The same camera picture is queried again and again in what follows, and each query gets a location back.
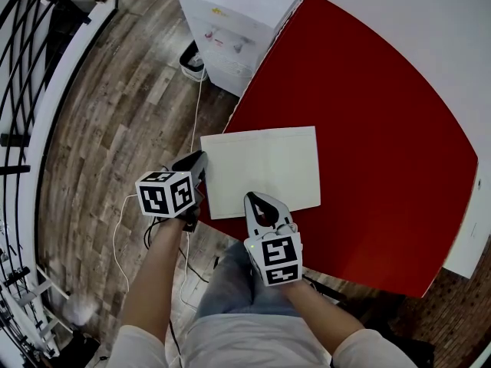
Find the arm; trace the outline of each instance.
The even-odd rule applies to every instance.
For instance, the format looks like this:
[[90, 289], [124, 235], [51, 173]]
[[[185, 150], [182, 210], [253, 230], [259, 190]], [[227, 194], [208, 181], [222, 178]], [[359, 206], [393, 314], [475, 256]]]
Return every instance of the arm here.
[[330, 303], [304, 281], [284, 284], [281, 288], [312, 333], [331, 355], [346, 338], [364, 329], [363, 324], [357, 319]]
[[164, 344], [170, 319], [174, 269], [185, 224], [177, 218], [162, 224], [123, 308], [123, 325], [139, 327]]

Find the trash can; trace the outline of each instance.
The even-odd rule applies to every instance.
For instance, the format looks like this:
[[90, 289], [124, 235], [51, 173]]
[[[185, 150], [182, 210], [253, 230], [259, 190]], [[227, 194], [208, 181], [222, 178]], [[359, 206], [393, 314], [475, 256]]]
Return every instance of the trash can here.
[[195, 82], [201, 82], [202, 79], [203, 81], [208, 79], [205, 64], [199, 54], [195, 41], [193, 41], [181, 55], [179, 64], [181, 66], [181, 71], [189, 79]]

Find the person's right arm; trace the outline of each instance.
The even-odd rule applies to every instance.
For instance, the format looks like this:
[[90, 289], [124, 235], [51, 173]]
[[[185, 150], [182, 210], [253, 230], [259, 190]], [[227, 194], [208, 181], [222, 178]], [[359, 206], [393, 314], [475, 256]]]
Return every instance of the person's right arm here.
[[377, 331], [365, 330], [348, 312], [336, 307], [304, 281], [281, 286], [321, 345], [339, 368], [416, 368], [398, 347]]

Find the red object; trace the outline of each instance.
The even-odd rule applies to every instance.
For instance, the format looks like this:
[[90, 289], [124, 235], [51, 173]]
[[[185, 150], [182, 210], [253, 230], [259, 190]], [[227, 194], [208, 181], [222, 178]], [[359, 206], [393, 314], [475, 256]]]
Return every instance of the red object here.
[[[303, 2], [227, 132], [311, 125], [322, 204], [292, 214], [305, 266], [421, 297], [459, 231], [477, 157], [416, 69], [326, 0]], [[207, 204], [202, 214], [247, 237], [244, 218], [212, 221]]]

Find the shirt sleeve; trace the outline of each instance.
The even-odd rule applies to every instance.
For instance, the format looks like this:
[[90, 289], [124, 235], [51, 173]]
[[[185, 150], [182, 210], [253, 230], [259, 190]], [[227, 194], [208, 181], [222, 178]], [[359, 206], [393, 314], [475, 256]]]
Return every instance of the shirt sleeve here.
[[122, 326], [107, 368], [168, 368], [162, 342], [135, 326]]
[[335, 368], [416, 368], [401, 349], [367, 329], [346, 338], [332, 359]]

